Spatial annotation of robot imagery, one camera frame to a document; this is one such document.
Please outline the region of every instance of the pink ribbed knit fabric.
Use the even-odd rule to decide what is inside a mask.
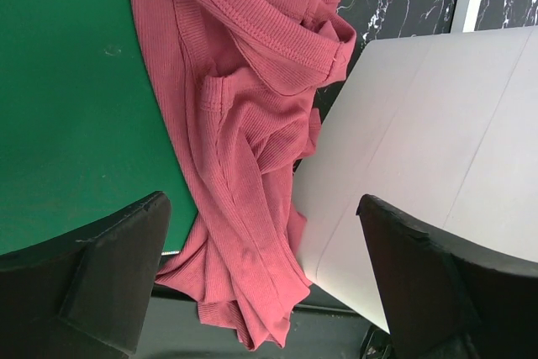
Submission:
[[[284,346],[309,293],[293,163],[314,152],[317,87],[355,44],[340,0],[132,0],[145,64],[199,215],[157,282],[251,350]]]

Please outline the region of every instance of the pink sweater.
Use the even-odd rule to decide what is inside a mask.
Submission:
[[[317,87],[343,80],[355,32],[340,0],[131,0],[145,64],[199,215],[157,282],[205,324],[284,346],[309,294],[293,163],[314,152]]]

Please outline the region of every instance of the green table surface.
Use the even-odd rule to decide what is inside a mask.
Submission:
[[[155,190],[165,251],[197,214],[146,74],[129,0],[0,0],[0,254]]]

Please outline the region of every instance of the fabric fold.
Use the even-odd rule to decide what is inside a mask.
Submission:
[[[157,282],[248,349],[284,346],[309,293],[293,163],[314,152],[317,87],[345,78],[338,0],[131,0],[157,102],[198,217]]]

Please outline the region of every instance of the green table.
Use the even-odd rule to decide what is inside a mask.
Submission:
[[[155,190],[165,250],[197,210],[146,74],[129,0],[0,0],[0,254]]]

